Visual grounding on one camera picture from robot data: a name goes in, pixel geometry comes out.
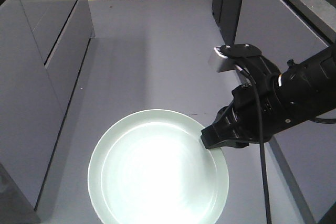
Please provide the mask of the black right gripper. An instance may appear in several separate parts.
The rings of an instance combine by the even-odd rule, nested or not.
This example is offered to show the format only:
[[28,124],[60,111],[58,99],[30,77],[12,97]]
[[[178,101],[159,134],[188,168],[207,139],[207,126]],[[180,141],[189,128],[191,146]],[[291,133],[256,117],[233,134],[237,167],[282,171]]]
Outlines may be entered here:
[[286,129],[286,110],[270,92],[260,96],[256,103],[253,86],[240,85],[233,90],[233,101],[220,109],[212,125],[201,130],[206,149],[220,147],[244,148],[264,142]]

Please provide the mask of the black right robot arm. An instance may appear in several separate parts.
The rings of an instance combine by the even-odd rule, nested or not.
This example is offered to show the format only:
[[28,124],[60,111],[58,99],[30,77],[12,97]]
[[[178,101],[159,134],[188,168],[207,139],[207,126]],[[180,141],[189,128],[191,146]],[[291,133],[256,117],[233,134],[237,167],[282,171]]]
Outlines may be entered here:
[[321,115],[335,109],[335,46],[301,63],[289,60],[285,72],[251,44],[215,47],[209,61],[217,72],[236,70],[247,82],[202,130],[207,149],[268,142],[302,122],[325,123]]

